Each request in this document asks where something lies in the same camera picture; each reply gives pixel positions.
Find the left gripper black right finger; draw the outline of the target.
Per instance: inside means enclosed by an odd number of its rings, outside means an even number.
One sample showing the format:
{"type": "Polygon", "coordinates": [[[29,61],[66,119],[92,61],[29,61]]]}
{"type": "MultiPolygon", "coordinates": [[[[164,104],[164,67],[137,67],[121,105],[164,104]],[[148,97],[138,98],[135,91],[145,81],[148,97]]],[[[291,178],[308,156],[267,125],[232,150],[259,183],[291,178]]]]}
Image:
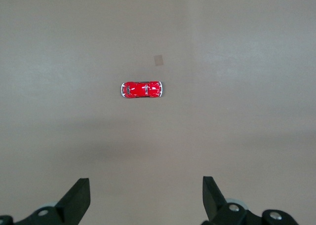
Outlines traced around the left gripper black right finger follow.
{"type": "Polygon", "coordinates": [[[246,210],[238,203],[227,202],[213,177],[203,177],[202,200],[208,217],[202,225],[246,224],[246,210]]]}

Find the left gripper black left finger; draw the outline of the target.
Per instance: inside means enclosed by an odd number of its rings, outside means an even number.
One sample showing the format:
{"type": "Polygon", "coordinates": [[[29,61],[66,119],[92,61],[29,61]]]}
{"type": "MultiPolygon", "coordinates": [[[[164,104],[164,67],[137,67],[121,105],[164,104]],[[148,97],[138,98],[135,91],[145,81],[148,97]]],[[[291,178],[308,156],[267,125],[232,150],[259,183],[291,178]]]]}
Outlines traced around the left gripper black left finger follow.
{"type": "Polygon", "coordinates": [[[55,206],[34,211],[17,225],[78,225],[90,206],[90,183],[81,178],[55,206]]]}

